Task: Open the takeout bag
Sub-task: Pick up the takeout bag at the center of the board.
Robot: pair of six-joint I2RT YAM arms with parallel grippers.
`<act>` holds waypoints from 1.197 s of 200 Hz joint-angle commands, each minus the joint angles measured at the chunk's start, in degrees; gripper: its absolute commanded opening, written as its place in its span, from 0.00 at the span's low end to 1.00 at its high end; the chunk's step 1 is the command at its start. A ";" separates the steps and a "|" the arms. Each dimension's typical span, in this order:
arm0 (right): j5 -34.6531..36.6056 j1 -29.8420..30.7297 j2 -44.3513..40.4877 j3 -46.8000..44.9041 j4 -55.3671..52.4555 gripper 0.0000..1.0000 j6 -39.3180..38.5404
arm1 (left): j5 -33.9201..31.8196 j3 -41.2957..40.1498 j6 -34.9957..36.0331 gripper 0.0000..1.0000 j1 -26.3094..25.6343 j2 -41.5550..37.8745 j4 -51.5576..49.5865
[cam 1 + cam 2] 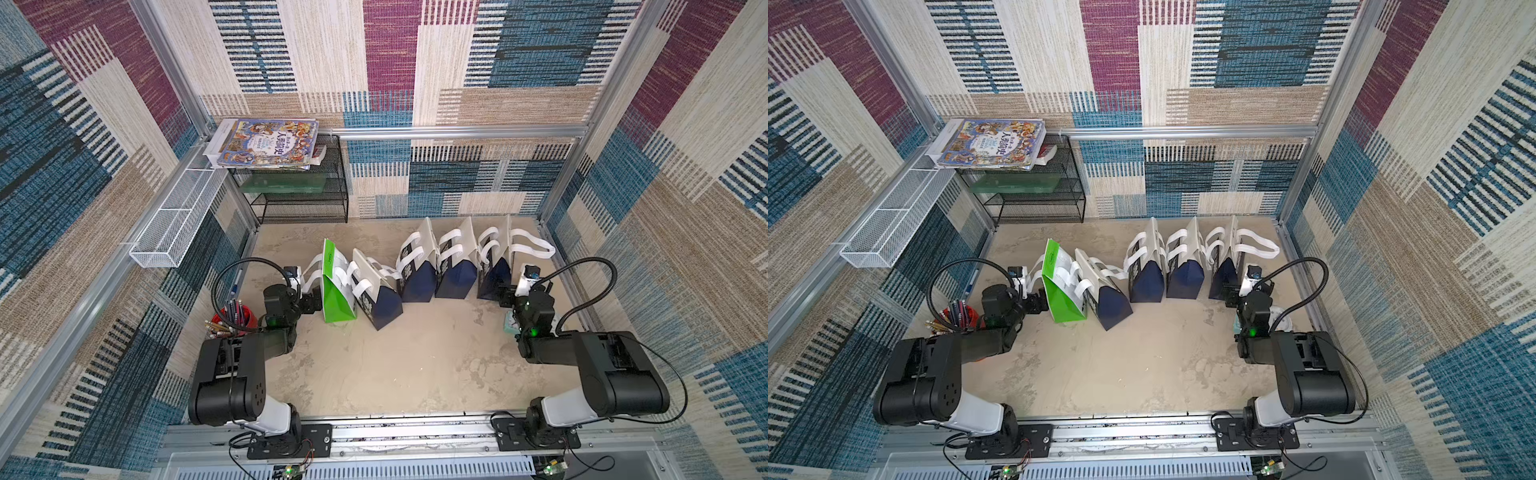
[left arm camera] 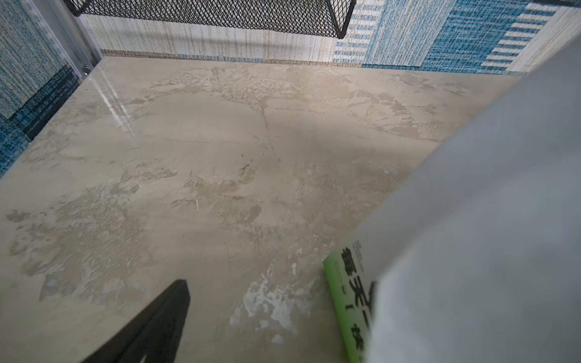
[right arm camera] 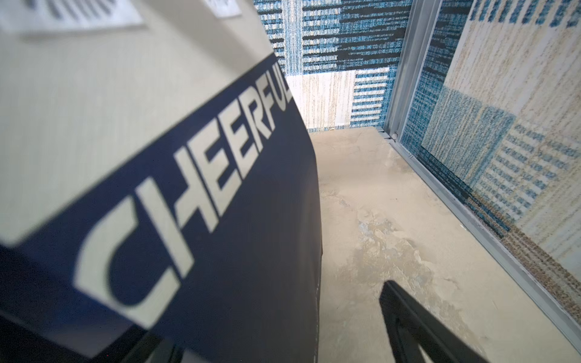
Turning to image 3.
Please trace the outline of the navy white takeout bag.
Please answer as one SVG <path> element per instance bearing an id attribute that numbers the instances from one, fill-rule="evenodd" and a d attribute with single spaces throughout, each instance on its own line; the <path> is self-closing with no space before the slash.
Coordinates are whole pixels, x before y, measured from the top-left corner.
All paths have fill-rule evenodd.
<path id="1" fill-rule="evenodd" d="M 1 3 L 1 360 L 316 362 L 287 1 Z"/>

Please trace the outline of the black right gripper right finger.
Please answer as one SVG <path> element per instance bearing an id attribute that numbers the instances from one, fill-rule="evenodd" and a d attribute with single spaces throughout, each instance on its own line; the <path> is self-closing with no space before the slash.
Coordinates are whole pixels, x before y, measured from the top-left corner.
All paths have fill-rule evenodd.
<path id="1" fill-rule="evenodd" d="M 384 282 L 379 303 L 396 362 L 486 361 L 396 281 Z"/>

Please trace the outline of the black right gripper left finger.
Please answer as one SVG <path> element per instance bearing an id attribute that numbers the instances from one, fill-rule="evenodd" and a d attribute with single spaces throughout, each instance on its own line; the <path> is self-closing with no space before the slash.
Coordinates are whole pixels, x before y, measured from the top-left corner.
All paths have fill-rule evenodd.
<path id="1" fill-rule="evenodd" d="M 130 352 L 121 359 L 122 363 L 179 363 L 184 349 L 174 342 L 154 334 L 146 334 Z"/>

